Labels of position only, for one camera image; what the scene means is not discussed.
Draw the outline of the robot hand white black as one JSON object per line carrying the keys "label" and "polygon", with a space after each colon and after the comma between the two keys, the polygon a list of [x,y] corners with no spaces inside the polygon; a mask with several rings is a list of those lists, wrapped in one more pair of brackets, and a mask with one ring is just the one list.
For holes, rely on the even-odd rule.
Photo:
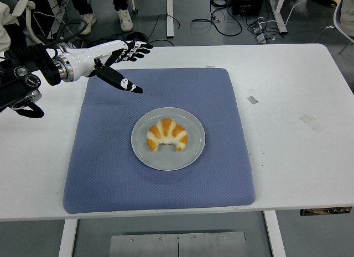
{"label": "robot hand white black", "polygon": [[67,72],[65,81],[72,82],[82,76],[95,75],[119,90],[141,94],[141,87],[130,82],[111,66],[114,63],[141,59],[150,53],[152,48],[152,45],[142,41],[114,40],[79,53],[66,53],[63,55],[67,60],[64,62]]}

